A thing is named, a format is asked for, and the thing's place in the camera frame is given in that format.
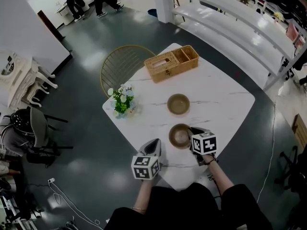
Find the marble tabletop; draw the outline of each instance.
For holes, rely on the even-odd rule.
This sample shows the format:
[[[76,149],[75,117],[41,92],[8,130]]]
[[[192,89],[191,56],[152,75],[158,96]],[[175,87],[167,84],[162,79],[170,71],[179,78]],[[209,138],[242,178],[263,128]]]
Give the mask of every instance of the marble tabletop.
[[[179,47],[178,44],[171,44],[161,53]],[[154,83],[146,67],[143,67],[126,85],[134,88],[137,112],[132,117],[116,119],[111,99],[103,104],[103,110],[136,150],[151,139],[161,139],[161,160],[164,165],[159,174],[176,190],[196,181],[206,168],[198,166],[189,149],[177,149],[170,143],[170,129],[184,123],[211,130],[217,138],[218,156],[255,101],[246,89],[201,57],[197,68],[160,83]],[[184,94],[190,100],[190,109],[183,116],[171,114],[166,105],[168,98],[176,93]]]

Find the power outlet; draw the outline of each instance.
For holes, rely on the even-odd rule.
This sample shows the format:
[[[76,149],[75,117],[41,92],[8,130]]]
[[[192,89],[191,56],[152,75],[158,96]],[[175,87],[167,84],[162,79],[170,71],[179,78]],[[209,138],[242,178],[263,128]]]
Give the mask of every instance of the power outlet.
[[[51,179],[48,180],[48,183],[50,184],[50,183],[55,182],[55,181],[56,181],[56,179],[51,178]]]

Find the wicker basket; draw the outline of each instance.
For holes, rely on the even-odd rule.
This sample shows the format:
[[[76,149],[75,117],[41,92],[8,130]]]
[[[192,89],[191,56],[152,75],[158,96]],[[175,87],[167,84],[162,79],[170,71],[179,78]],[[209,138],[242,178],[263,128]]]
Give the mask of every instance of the wicker basket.
[[[197,67],[198,59],[196,51],[187,45],[147,59],[145,66],[153,81],[157,83]]]

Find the potted flower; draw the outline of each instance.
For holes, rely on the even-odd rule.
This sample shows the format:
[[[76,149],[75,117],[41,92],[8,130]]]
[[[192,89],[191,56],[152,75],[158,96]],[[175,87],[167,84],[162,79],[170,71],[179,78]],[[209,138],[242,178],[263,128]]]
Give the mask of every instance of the potted flower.
[[[125,118],[128,113],[135,110],[136,103],[132,87],[126,87],[122,84],[118,90],[108,89],[107,94],[113,98],[111,106],[114,108],[113,115],[116,118]]]

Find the bowl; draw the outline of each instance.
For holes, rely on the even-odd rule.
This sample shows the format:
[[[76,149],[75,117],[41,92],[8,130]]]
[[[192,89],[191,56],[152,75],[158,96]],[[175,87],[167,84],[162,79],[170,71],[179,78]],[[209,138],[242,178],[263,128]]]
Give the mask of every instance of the bowl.
[[[171,113],[181,115],[188,111],[190,101],[183,94],[174,94],[168,99],[167,107]]]
[[[190,147],[191,142],[189,139],[188,128],[189,126],[186,124],[177,124],[171,128],[168,138],[174,147],[179,149]]]

